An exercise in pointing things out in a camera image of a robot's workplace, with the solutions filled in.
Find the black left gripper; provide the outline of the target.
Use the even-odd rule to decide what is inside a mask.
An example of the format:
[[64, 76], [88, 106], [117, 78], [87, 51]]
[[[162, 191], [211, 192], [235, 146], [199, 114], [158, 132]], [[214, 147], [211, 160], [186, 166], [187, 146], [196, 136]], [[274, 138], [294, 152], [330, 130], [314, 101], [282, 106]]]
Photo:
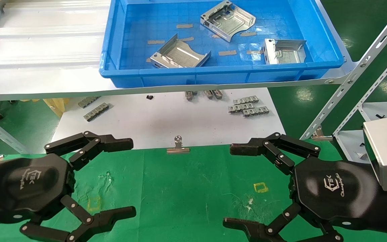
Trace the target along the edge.
[[[115, 222], [136, 216], [135, 207], [91, 215], [70, 196], [75, 184], [73, 170], [82, 169], [102, 152], [127, 151], [133, 146], [131, 138], [85, 131], [46, 144], [46, 153], [55, 155], [0, 161], [0, 224], [31, 219], [20, 232], [41, 242], [87, 242], [96, 234], [111, 231]], [[69, 163], [60, 157], [74, 151]], [[41, 226], [42, 219], [52, 218], [63, 206], [81, 222], [77, 229], [67, 232]]]

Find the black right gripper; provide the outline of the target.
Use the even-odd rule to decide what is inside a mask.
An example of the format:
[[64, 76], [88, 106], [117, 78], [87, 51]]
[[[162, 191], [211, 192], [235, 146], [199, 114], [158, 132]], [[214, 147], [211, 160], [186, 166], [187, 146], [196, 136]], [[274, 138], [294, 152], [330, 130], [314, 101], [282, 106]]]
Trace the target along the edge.
[[[295, 165], [283, 151], [307, 159]], [[313, 144], [278, 132], [266, 138], [251, 138], [246, 144], [231, 144], [231, 155], [263, 155], [285, 175], [293, 174], [294, 199], [300, 205], [292, 203], [269, 225], [225, 217], [223, 226], [243, 231], [249, 242], [285, 242], [279, 233], [300, 212], [303, 219], [323, 233], [301, 242], [342, 242], [343, 236], [331, 225], [366, 229], [369, 210], [382, 191], [372, 166], [324, 161], [317, 158], [319, 152], [320, 148]]]

